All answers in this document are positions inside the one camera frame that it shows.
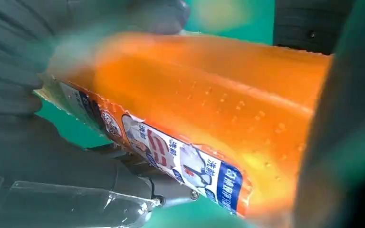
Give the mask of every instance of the clear plastic bottle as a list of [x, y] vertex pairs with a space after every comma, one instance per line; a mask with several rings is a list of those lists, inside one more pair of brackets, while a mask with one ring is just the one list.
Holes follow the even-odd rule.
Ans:
[[232, 213], [289, 220], [330, 57], [142, 33], [112, 37], [72, 67], [69, 50], [52, 59], [43, 97]]

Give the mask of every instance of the teal background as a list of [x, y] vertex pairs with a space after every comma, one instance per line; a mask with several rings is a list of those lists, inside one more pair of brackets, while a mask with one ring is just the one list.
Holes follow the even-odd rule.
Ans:
[[[194, 0], [187, 0], [191, 5]], [[248, 40], [257, 43], [272, 43], [274, 0], [243, 0], [246, 9], [251, 13], [251, 20], [230, 30], [210, 32], [201, 27], [198, 20], [191, 17], [186, 30], [200, 31], [214, 35]], [[39, 115], [52, 121], [60, 134], [69, 141], [82, 147], [93, 147], [106, 144], [108, 141], [90, 130], [74, 117], [57, 109], [44, 101]], [[249, 228], [250, 224], [231, 215], [221, 207], [206, 198], [200, 198], [194, 203], [181, 205], [170, 209], [157, 209], [144, 228]]]

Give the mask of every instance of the plastic bottle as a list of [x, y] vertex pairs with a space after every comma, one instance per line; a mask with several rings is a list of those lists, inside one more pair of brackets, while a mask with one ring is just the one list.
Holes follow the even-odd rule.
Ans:
[[83, 61], [70, 50], [52, 59], [44, 98], [232, 213], [290, 211], [330, 57], [141, 33], [103, 41]]

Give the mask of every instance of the blue label stripe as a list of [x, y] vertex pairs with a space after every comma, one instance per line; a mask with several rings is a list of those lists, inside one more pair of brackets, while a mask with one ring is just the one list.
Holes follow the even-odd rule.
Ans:
[[234, 214], [237, 210], [242, 183], [243, 177], [240, 171], [225, 162], [221, 162], [217, 187], [218, 204]]
[[181, 183], [185, 184], [185, 182], [184, 182], [184, 180], [183, 180], [183, 177], [181, 176], [181, 174], [180, 174], [177, 170], [173, 169], [173, 173], [174, 173], [175, 178], [176, 178], [179, 182], [181, 182]]
[[215, 193], [213, 193], [211, 190], [205, 189], [205, 194], [206, 194], [206, 198], [209, 198], [210, 200], [212, 200], [215, 203], [217, 202]]
[[156, 161], [154, 160], [153, 156], [152, 156], [150, 153], [146, 153], [146, 157], [147, 157], [147, 159], [148, 159], [149, 163], [150, 163], [152, 166], [154, 166], [154, 167], [156, 167], [156, 168], [158, 168], [158, 169], [159, 169], [159, 166], [156, 164]]
[[87, 115], [89, 115], [91, 120], [96, 120], [94, 114], [93, 114], [93, 109], [91, 107], [91, 103], [90, 103], [90, 99], [87, 97], [87, 95], [81, 91], [79, 91], [79, 96], [81, 99], [81, 102], [83, 104], [83, 107], [87, 113]]

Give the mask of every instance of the bottle label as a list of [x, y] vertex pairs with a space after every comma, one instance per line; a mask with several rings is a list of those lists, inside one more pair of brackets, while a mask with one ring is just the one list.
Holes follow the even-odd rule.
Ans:
[[129, 115], [123, 115], [122, 123], [134, 151], [151, 165], [236, 213], [243, 182], [237, 168]]
[[200, 145], [187, 144], [159, 131], [116, 105], [103, 103], [99, 108], [100, 101], [84, 92], [63, 83], [61, 88], [77, 118], [85, 123], [95, 122], [116, 143], [128, 142], [130, 149], [152, 166], [237, 213], [243, 175], [236, 167], [211, 156], [211, 150], [204, 152]]

